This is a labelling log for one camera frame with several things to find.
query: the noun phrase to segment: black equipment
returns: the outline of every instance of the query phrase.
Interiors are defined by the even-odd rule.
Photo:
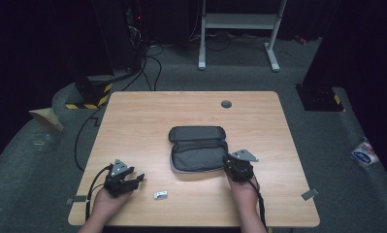
[[[125,181],[127,175],[132,174],[135,170],[134,167],[128,167],[126,164],[124,164],[119,159],[116,159],[114,164],[110,164],[109,166],[103,168],[94,178],[90,188],[89,192],[87,193],[86,198],[86,213],[85,213],[85,219],[88,220],[90,217],[90,200],[93,193],[94,184],[96,183],[97,179],[100,177],[100,175],[105,172],[109,171],[109,173],[106,175],[104,188],[111,194],[112,197],[118,197],[119,195],[122,195],[124,193],[127,193],[129,191],[133,191],[135,189],[139,188],[139,183],[145,178],[145,174],[139,175],[134,180]]]
[[[134,167],[128,167],[120,160],[114,162],[114,166],[106,175],[105,189],[113,196],[117,197],[129,191],[138,189],[139,183],[144,179],[145,174],[139,175],[134,180],[125,181],[127,175],[132,174]]]

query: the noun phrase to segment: black cable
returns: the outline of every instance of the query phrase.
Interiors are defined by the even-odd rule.
[[[162,52],[165,50],[165,48],[163,47],[163,45],[151,46],[151,47],[148,48],[148,50],[150,50],[151,48],[157,48],[157,47],[160,47],[160,48],[161,48],[161,51],[159,51],[159,52],[157,52],[157,53],[155,53],[155,54],[153,54],[153,55],[150,55],[150,54],[149,54],[148,56],[156,56],[156,55],[162,53]]]
[[[212,40],[213,40],[214,42],[216,42],[216,43],[225,43],[225,42],[228,42],[228,44],[227,44],[227,46],[226,46],[225,48],[220,49],[220,50],[212,49],[212,48],[210,48],[210,47],[208,46],[208,43],[206,43],[206,49],[212,50],[212,51],[223,51],[223,50],[228,49],[228,48],[232,45],[232,39],[230,39],[230,37],[228,37],[228,36],[226,36],[226,38],[227,38],[227,39],[226,39],[225,41],[215,41],[215,40],[212,38]]]
[[[145,76],[145,81],[147,82],[148,89],[149,89],[150,91],[152,91],[151,85],[150,85],[150,81],[148,80],[148,76],[147,76],[147,74],[145,73],[145,71],[143,71],[143,75]]]
[[[147,62],[145,62],[145,64],[143,65],[142,67],[142,70],[139,72],[139,74],[135,77],[135,79],[133,79],[129,84],[127,84],[123,89],[121,89],[121,91],[125,91],[136,79],[139,78],[139,76],[143,73],[143,71],[145,70],[145,65],[147,64]]]
[[[162,73],[162,63],[160,63],[160,61],[154,57],[151,57],[151,56],[147,56],[146,58],[150,58],[150,59],[153,59],[157,62],[157,64],[159,64],[159,73],[157,74],[156,76],[156,81],[154,82],[154,88],[153,90],[156,91],[156,87],[157,87],[157,82],[159,81],[159,77],[160,77],[160,74]]]
[[[89,217],[90,217],[90,200],[91,200],[91,195],[93,193],[93,186],[94,184],[96,183],[97,179],[100,177],[100,175],[107,171],[107,170],[111,170],[113,167],[112,164],[110,164],[109,166],[106,166],[105,168],[103,168],[97,175],[96,177],[94,178],[93,182],[91,183],[91,186],[89,188],[89,192],[87,193],[87,197],[86,197],[86,216],[85,216],[85,220],[88,220]]]
[[[94,118],[94,116],[100,112],[100,110],[102,110],[105,106],[107,105],[107,103],[105,103],[102,107],[100,107],[99,109],[97,109],[92,115],[90,115],[87,120],[84,122],[84,124],[81,125],[81,129],[79,130],[78,132],[78,135],[76,136],[76,141],[75,141],[75,152],[74,152],[74,157],[75,157],[75,163],[76,163],[76,166],[84,172],[84,168],[82,168],[80,165],[79,165],[79,161],[78,161],[78,143],[79,143],[79,136],[81,135],[81,131],[84,129],[84,126],[92,119]]]

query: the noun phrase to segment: small metal object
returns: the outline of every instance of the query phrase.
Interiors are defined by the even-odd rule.
[[[165,198],[168,197],[167,191],[155,192],[153,197],[154,197],[155,200],[165,199]]]
[[[319,194],[319,191],[316,188],[314,188],[314,189],[311,189],[311,190],[303,193],[302,197],[306,201],[306,200],[308,200],[308,199],[310,199],[312,197],[315,197],[317,194]]]

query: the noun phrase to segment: wire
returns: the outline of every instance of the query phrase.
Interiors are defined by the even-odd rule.
[[[102,175],[103,172],[107,171],[107,170],[111,170],[113,167],[112,164],[110,164],[109,166],[106,166],[105,168],[103,168],[97,175],[96,177],[94,178],[93,182],[91,183],[91,186],[89,188],[89,191],[87,193],[87,197],[86,197],[86,212],[85,212],[85,220],[88,220],[89,217],[90,217],[90,200],[91,200],[91,196],[92,196],[92,193],[93,193],[93,186],[94,184],[96,183],[97,179],[100,177],[100,175]]]
[[[147,82],[148,89],[149,89],[150,91],[152,91],[150,82],[148,81],[148,76],[147,76],[147,74],[145,73],[145,71],[143,71],[143,75],[145,76],[145,81]]]
[[[79,161],[78,161],[78,143],[79,143],[79,137],[81,135],[81,132],[82,130],[84,129],[84,126],[93,118],[95,118],[94,116],[99,113],[103,108],[105,108],[105,106],[107,105],[107,102],[102,106],[100,107],[99,109],[97,109],[92,115],[90,115],[87,120],[84,122],[84,124],[81,125],[81,129],[79,130],[78,132],[78,135],[76,136],[76,141],[75,141],[75,152],[74,152],[74,157],[75,157],[75,163],[76,163],[76,166],[84,172],[84,168],[82,168],[80,165],[79,165]]]
[[[150,49],[152,49],[152,48],[157,48],[157,47],[160,47],[162,50],[159,51],[159,52],[157,52],[157,53],[155,53],[155,54],[153,54],[153,55],[149,55],[149,56],[156,56],[156,55],[162,53],[162,52],[165,50],[165,48],[163,47],[163,45],[150,46],[150,47],[148,48],[148,50],[150,50]]]
[[[192,38],[194,32],[196,31],[196,27],[197,27],[197,24],[198,24],[198,21],[199,21],[199,12],[200,12],[200,3],[199,3],[199,0],[197,0],[197,14],[196,14],[196,23],[194,24],[194,28],[193,28],[193,31],[192,33],[190,34],[189,36],[189,40]]]
[[[160,77],[160,74],[162,73],[162,63],[160,63],[160,61],[154,57],[151,57],[151,56],[147,56],[146,58],[150,58],[150,59],[153,59],[157,62],[157,64],[159,64],[159,73],[157,74],[156,76],[156,81],[154,82],[154,88],[153,90],[156,91],[156,87],[157,87],[157,82],[159,81],[159,77]]]
[[[142,70],[139,72],[139,74],[135,77],[135,79],[133,79],[129,84],[127,84],[123,89],[121,89],[121,91],[125,91],[136,79],[139,78],[139,76],[144,72],[145,70],[145,65],[147,64],[147,62],[145,62],[145,64],[143,65],[142,67]]]

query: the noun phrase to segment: hand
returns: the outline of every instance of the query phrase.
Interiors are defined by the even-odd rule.
[[[123,204],[130,198],[133,191],[127,192],[116,198],[112,197],[109,192],[102,187],[97,192],[93,202],[93,210],[90,218],[79,230],[83,233],[100,233],[103,231],[105,224],[120,210]]]
[[[105,222],[109,221],[121,209],[132,193],[133,191],[127,192],[114,198],[105,188],[100,189],[94,200],[91,215],[97,216]]]
[[[257,193],[254,187],[246,183],[235,183],[227,176],[230,187],[232,189],[233,199],[235,200],[236,207],[239,212],[239,217],[241,219],[241,229],[242,233],[267,233],[266,226],[263,225],[260,217],[257,213]],[[251,183],[259,190],[259,184],[256,181],[256,178],[250,179]]]
[[[229,176],[227,177],[227,180],[229,181],[229,185],[232,189],[233,199],[235,200],[238,209],[256,208],[258,197],[256,190],[254,190],[250,183],[235,183]],[[259,190],[259,184],[257,183],[256,179],[253,177],[250,179],[250,181]]]

